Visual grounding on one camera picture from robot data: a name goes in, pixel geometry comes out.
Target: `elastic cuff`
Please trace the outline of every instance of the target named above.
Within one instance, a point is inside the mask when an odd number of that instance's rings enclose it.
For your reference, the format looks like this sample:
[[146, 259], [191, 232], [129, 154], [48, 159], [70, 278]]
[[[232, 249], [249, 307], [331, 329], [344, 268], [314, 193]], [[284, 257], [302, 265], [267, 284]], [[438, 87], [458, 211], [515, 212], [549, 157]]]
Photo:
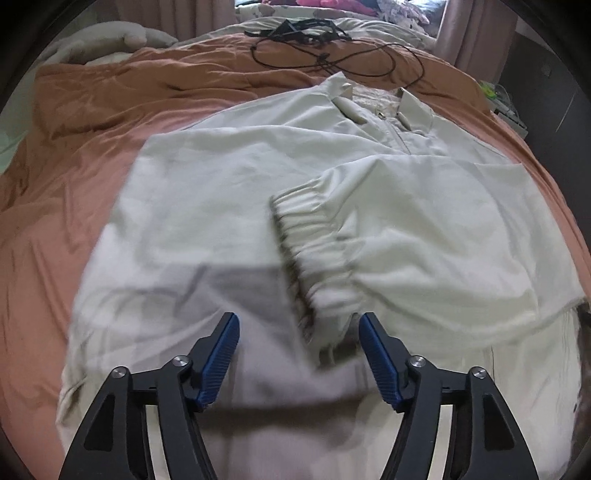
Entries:
[[272, 197], [271, 211], [300, 333], [312, 358], [332, 365], [357, 351], [351, 320], [364, 301], [322, 190], [322, 179], [312, 180]]

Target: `black cable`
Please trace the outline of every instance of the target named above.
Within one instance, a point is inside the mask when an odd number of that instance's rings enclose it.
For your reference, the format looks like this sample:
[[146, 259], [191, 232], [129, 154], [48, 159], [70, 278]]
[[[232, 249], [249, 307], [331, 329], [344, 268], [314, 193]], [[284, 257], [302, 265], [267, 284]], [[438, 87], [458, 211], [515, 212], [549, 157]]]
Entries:
[[[314, 64], [311, 65], [292, 65], [292, 66], [277, 66], [277, 65], [271, 65], [268, 63], [263, 62], [262, 60], [260, 60], [259, 58], [257, 58], [256, 56], [256, 52], [257, 52], [257, 48], [259, 46], [260, 43], [262, 43], [265, 40], [272, 40], [278, 43], [283, 43], [285, 45], [289, 45], [290, 47], [302, 52], [302, 53], [306, 53], [312, 57], [314, 57], [316, 59], [316, 62]], [[324, 45], [326, 44], [326, 42], [319, 42], [320, 45]], [[316, 54], [314, 52], [311, 52], [309, 50], [306, 50], [305, 48], [302, 48], [298, 45], [295, 45], [294, 43], [290, 42], [289, 40], [285, 40], [283, 38], [281, 38], [279, 35], [278, 36], [269, 36], [269, 37], [263, 37], [260, 40], [258, 40], [255, 44], [253, 44], [251, 46], [251, 56], [252, 59], [254, 60], [254, 62], [258, 63], [259, 65], [261, 65], [262, 67], [265, 68], [269, 68], [269, 69], [274, 69], [274, 70], [294, 70], [294, 69], [323, 69], [325, 72], [329, 73], [329, 74], [334, 74], [335, 70], [337, 71], [341, 71], [341, 72], [345, 72], [345, 73], [349, 73], [350, 75], [357, 75], [360, 77], [369, 77], [369, 78], [379, 78], [379, 77], [385, 77], [385, 76], [389, 76], [392, 72], [394, 72], [394, 70], [396, 70], [397, 67], [397, 63], [396, 63], [396, 59], [394, 59], [394, 57], [392, 56], [392, 54], [390, 54], [389, 51], [386, 50], [386, 47], [402, 47], [405, 50], [407, 50], [408, 52], [411, 53], [411, 55], [415, 58], [415, 60], [419, 63], [419, 65], [421, 66], [421, 73], [419, 74], [419, 76], [413, 80], [412, 82], [406, 84], [405, 86], [403, 86], [402, 88], [410, 88], [413, 85], [415, 85], [417, 82], [419, 82], [420, 80], [423, 79], [423, 77], [425, 76], [425, 65], [423, 64], [423, 61], [419, 58], [419, 56], [412, 51], [412, 49], [410, 49], [409, 47], [407, 47], [406, 45], [400, 44], [400, 43], [396, 43], [396, 42], [391, 42], [391, 43], [386, 43], [384, 45], [379, 45], [377, 47], [372, 47], [369, 48], [367, 50], [361, 50], [361, 51], [356, 51], [353, 53], [350, 53], [348, 55], [345, 55], [344, 57], [337, 59], [337, 60], [331, 60], [329, 61], [328, 58], [330, 56], [329, 53], [324, 52], [321, 54]], [[355, 57], [357, 55], [362, 55], [365, 53], [371, 53], [373, 51], [377, 51], [377, 50], [381, 50], [383, 51], [386, 55], [388, 55], [388, 57], [390, 57], [390, 61], [392, 63], [392, 66], [390, 67], [390, 69], [385, 72], [385, 73], [380, 73], [380, 74], [369, 74], [369, 73], [359, 73], [359, 72], [353, 72], [351, 70], [348, 70], [342, 66], [340, 66], [339, 64], [345, 60], [348, 60], [352, 57]]]

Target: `dark wall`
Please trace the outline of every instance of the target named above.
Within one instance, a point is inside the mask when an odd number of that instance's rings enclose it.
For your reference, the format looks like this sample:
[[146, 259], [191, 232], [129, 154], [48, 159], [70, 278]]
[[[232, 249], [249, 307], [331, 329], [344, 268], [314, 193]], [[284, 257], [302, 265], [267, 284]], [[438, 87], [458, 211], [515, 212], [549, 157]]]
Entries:
[[591, 245], [591, 102], [552, 52], [515, 34], [500, 83]]
[[35, 480], [0, 427], [0, 479]]

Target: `blue gripper pad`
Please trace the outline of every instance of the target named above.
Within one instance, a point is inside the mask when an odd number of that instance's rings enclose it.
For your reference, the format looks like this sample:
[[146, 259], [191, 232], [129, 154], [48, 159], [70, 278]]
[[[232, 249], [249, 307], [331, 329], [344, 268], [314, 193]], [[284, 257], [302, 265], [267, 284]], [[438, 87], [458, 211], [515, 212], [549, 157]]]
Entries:
[[402, 402], [398, 371], [367, 314], [359, 320], [359, 342], [368, 359], [382, 398], [396, 409]]
[[215, 402], [232, 355], [238, 346], [238, 340], [240, 340], [240, 322], [233, 314], [203, 367], [201, 388], [196, 399], [197, 405], [202, 410]]

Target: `pink fabric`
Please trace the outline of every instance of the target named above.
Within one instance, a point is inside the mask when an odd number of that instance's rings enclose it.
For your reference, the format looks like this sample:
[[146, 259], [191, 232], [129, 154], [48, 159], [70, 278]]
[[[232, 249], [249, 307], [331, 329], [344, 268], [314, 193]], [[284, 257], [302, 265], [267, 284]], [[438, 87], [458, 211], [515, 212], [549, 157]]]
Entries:
[[498, 82], [517, 14], [500, 0], [448, 0], [435, 55], [477, 80]]
[[234, 0], [111, 0], [121, 20], [163, 30], [180, 41], [236, 23]]
[[334, 8], [336, 10], [369, 15], [370, 17], [378, 16], [374, 9], [366, 7], [357, 0], [297, 0], [297, 4], [301, 7]]

